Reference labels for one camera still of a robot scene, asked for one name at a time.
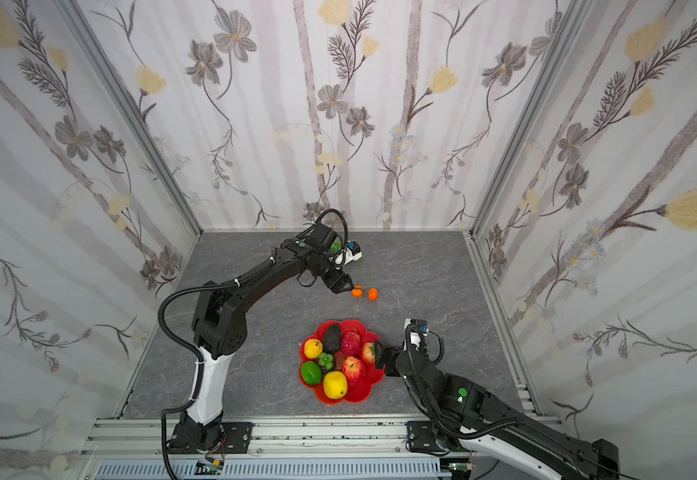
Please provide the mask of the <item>green lime fruit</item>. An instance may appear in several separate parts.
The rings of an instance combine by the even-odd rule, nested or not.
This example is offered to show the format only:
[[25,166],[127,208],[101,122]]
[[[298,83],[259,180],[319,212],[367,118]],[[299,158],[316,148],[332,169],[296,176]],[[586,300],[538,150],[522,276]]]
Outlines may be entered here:
[[300,366],[300,379],[308,386],[322,383],[322,368],[314,361],[306,361]]

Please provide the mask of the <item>dark red pomegranate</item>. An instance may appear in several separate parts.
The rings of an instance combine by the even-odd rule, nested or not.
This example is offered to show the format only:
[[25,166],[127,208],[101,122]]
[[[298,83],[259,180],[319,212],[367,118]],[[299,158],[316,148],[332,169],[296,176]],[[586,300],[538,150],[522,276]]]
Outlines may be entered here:
[[349,331],[342,336],[342,346],[340,351],[346,356],[357,356],[363,347],[362,336],[354,331]]

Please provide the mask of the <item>red apple fruit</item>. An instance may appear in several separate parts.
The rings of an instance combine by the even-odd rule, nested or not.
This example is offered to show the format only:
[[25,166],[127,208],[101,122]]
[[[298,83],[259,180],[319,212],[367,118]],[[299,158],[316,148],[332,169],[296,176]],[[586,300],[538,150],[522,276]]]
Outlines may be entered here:
[[355,356],[348,356],[342,362],[342,374],[344,374],[348,383],[354,384],[364,377],[365,364]]

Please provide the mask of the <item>dark avocado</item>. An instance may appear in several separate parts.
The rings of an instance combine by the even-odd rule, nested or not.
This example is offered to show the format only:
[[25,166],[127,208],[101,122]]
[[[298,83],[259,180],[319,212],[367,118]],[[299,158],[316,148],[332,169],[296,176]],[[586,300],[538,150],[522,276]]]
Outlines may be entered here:
[[328,326],[322,338],[322,347],[324,347],[324,353],[326,354],[336,354],[336,352],[340,351],[340,348],[342,348],[342,328],[340,328],[340,324],[334,323]]

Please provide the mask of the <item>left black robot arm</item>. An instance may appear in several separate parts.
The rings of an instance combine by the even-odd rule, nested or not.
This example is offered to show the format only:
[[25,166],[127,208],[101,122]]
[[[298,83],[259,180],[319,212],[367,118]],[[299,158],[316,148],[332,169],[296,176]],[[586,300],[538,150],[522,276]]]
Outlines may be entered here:
[[[274,248],[267,260],[252,270],[226,282],[206,282],[170,294],[158,308],[158,326],[172,342],[194,355],[194,380],[188,401],[160,412],[162,455],[170,452],[210,452],[226,440],[222,426],[224,388],[234,354],[248,337],[248,310],[280,284],[308,272],[322,280],[330,291],[340,294],[354,288],[344,272],[349,261],[349,228],[336,209],[328,210],[340,218],[340,232],[322,217],[304,231]],[[166,323],[170,304],[198,293],[192,320],[194,339],[188,341],[174,333]]]

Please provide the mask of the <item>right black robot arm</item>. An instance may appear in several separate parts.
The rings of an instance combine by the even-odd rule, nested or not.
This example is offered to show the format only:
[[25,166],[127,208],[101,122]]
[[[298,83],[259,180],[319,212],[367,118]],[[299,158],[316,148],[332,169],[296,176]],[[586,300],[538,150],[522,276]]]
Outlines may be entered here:
[[428,417],[440,450],[468,450],[506,463],[536,479],[624,479],[611,442],[588,442],[522,414],[484,387],[444,373],[424,348],[375,343],[376,364],[404,381]]

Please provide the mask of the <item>red flower-shaped fruit bowl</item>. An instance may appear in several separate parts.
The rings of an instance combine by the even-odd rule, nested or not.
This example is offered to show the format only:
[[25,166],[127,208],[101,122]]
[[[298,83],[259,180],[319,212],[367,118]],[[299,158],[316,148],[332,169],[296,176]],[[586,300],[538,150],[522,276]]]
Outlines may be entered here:
[[[375,332],[368,330],[366,326],[362,324],[362,322],[350,319],[344,321],[324,322],[322,325],[318,326],[316,332],[314,332],[314,334],[312,334],[310,337],[306,338],[306,340],[316,338],[322,341],[322,338],[324,337],[324,332],[326,332],[330,324],[334,323],[340,324],[340,328],[342,328],[342,336],[344,336],[344,334],[346,334],[346,332],[349,331],[354,331],[360,334],[360,336],[362,336],[363,345],[367,342],[375,342],[380,339],[380,337]],[[302,365],[306,361],[314,361],[314,363],[316,363],[316,359],[308,359],[306,358],[306,355],[304,355],[304,342],[302,342],[302,346],[300,346],[300,360],[302,360],[302,362],[300,362],[300,365]],[[344,355],[342,351],[336,352],[336,354],[332,355],[334,355],[334,369],[332,371],[342,371],[342,362],[344,362],[344,360],[349,356]],[[314,392],[314,395],[316,395],[316,398],[318,398],[318,401],[322,402],[322,404],[336,405],[342,402],[354,404],[362,403],[371,396],[374,386],[380,383],[385,377],[385,372],[383,370],[378,370],[378,368],[376,368],[376,365],[372,366],[367,365],[366,363],[364,364],[364,377],[354,384],[350,384],[348,382],[348,393],[346,394],[346,396],[344,396],[344,398],[340,400],[330,400],[326,398],[326,395],[324,395],[324,391],[322,391],[322,383],[320,385],[315,386],[308,386],[304,384],[304,381],[300,379],[300,370],[298,370],[298,379],[300,379],[300,383],[302,383],[304,387]]]

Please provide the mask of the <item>yellow lemon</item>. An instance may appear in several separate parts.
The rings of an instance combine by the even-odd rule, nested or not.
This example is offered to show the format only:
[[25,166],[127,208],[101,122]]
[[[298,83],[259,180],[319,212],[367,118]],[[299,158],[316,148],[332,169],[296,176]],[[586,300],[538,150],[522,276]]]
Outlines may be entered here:
[[342,371],[328,372],[322,380],[322,391],[330,400],[340,400],[348,393],[348,379]]

